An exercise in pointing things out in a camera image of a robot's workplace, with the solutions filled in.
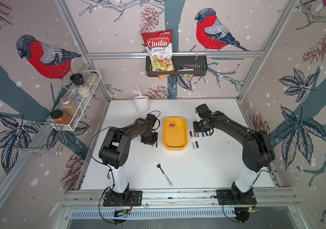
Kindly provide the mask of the yellow plastic storage box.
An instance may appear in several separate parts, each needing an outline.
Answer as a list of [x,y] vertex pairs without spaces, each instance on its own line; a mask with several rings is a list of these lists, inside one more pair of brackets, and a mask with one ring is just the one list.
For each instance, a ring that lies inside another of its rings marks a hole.
[[184,150],[188,145],[187,123],[182,117],[167,117],[163,123],[163,145],[170,151]]

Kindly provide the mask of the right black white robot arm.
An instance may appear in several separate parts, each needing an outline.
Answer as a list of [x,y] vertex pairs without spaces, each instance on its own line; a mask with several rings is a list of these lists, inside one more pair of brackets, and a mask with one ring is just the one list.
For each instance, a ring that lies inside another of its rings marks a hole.
[[206,104],[196,107],[195,112],[197,121],[193,122],[193,129],[196,133],[213,134],[214,129],[219,129],[243,146],[244,167],[231,189],[216,191],[219,205],[255,205],[257,202],[253,192],[254,184],[264,168],[275,159],[269,134],[264,130],[247,128],[220,111],[212,112]]

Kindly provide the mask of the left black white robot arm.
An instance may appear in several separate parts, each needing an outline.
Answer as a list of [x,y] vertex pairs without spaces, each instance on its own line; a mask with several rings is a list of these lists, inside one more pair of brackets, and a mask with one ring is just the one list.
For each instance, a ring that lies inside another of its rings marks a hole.
[[122,166],[128,159],[131,141],[140,136],[143,144],[155,144],[158,139],[158,133],[154,128],[156,122],[159,122],[158,118],[148,114],[126,127],[108,129],[99,151],[99,158],[109,168],[112,185],[108,197],[113,203],[124,205],[130,199],[129,183]]

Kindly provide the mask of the silver metal fork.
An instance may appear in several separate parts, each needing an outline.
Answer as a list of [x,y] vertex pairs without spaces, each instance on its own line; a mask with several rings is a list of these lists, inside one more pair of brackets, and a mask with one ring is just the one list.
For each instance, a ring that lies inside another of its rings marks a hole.
[[173,183],[172,183],[171,180],[168,178],[168,176],[166,175],[166,173],[164,172],[164,170],[161,168],[161,164],[160,164],[160,162],[159,162],[157,159],[155,159],[155,160],[154,160],[154,164],[156,165],[157,168],[160,169],[160,171],[162,172],[162,174],[163,174],[163,176],[165,177],[166,181],[168,182],[168,184],[170,185],[170,187],[172,187],[172,186],[173,186]]

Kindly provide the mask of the white ceramic cup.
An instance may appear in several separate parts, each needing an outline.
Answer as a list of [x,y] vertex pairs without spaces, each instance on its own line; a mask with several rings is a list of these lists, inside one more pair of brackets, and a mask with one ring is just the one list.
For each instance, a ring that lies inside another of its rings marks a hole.
[[149,97],[146,95],[136,96],[133,98],[135,109],[138,113],[142,114],[149,111]]

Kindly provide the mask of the small clear spice jar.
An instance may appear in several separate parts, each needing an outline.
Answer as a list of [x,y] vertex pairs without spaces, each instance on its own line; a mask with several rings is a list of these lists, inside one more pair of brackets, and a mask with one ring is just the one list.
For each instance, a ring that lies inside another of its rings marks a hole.
[[98,73],[97,72],[91,72],[89,73],[86,84],[90,87],[94,87],[98,84]]

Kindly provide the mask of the silver lid spice jar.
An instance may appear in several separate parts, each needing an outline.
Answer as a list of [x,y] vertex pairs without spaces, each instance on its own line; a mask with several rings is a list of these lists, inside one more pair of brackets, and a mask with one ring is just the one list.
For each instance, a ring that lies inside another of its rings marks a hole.
[[70,118],[79,118],[81,116],[81,111],[77,102],[68,96],[64,96],[60,99],[61,107],[64,113],[66,113]]

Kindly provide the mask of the clear acrylic spice rack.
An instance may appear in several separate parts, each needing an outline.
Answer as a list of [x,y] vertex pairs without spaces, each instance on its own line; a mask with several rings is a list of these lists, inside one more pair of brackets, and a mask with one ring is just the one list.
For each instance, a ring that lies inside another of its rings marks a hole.
[[[96,89],[98,88],[98,85],[100,83],[100,80],[101,80],[101,74],[99,71],[97,70],[87,70],[85,71],[84,73],[80,73],[83,75],[83,78],[84,78],[84,81],[86,83],[86,80],[87,80],[87,77],[89,75],[89,73],[91,72],[97,72],[98,73],[98,84],[94,87],[89,87],[91,92],[92,92],[92,95],[91,97],[89,98],[81,98],[79,96],[79,94],[77,93],[77,90],[76,90],[76,86],[72,83],[72,85],[69,87],[69,89],[66,91],[66,93],[63,95],[64,96],[68,96],[70,97],[71,99],[75,100],[77,102],[77,104],[79,105],[79,108],[80,108],[80,111],[81,111],[81,116],[79,118],[74,118],[72,119],[72,122],[69,124],[69,125],[66,125],[66,127],[64,128],[64,131],[71,131],[71,132],[74,132],[76,133],[77,130],[79,130],[80,128],[78,127],[79,123],[81,122],[81,119],[83,117],[86,117],[86,108],[91,100],[91,98],[93,97],[93,94],[94,92],[96,91]],[[57,103],[55,109],[60,109],[62,110],[62,107],[61,107],[61,102],[60,102],[60,99],[59,99],[59,102]],[[46,120],[47,121],[53,121],[52,117],[50,117],[49,119]]]

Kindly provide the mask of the red cassava chips bag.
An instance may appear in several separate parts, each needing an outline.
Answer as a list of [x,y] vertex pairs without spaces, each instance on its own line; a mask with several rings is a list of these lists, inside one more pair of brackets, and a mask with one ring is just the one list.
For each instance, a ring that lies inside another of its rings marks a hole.
[[150,64],[147,63],[147,75],[158,76],[160,79],[170,76],[162,72],[175,71],[172,62],[172,30],[144,32],[142,38],[150,58]]

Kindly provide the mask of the red spice jar black lid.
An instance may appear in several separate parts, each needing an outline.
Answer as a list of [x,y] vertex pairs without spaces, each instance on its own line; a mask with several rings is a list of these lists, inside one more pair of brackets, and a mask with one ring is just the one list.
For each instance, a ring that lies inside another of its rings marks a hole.
[[69,125],[72,122],[72,119],[62,110],[55,109],[50,113],[53,121],[57,124]]

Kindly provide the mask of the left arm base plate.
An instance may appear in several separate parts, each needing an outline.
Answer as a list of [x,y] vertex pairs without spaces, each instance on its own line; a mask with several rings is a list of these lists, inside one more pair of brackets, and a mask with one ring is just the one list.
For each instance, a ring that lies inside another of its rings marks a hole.
[[119,207],[119,206],[141,206],[142,191],[126,191],[124,193],[117,193],[114,191],[107,191],[103,197],[104,207]]

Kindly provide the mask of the black wall basket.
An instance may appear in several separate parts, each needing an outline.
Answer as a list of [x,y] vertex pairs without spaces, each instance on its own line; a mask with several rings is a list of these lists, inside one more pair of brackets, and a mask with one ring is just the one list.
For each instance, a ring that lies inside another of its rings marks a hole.
[[208,70],[206,56],[173,56],[172,71],[153,71],[151,60],[146,57],[146,75],[148,77],[157,77],[158,75],[179,76],[190,74],[193,76],[205,76]]

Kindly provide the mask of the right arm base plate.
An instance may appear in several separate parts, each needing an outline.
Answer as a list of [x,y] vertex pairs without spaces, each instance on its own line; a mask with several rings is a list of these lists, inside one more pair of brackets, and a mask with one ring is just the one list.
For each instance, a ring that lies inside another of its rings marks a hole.
[[242,193],[236,189],[218,189],[216,191],[219,205],[256,205],[254,189]]

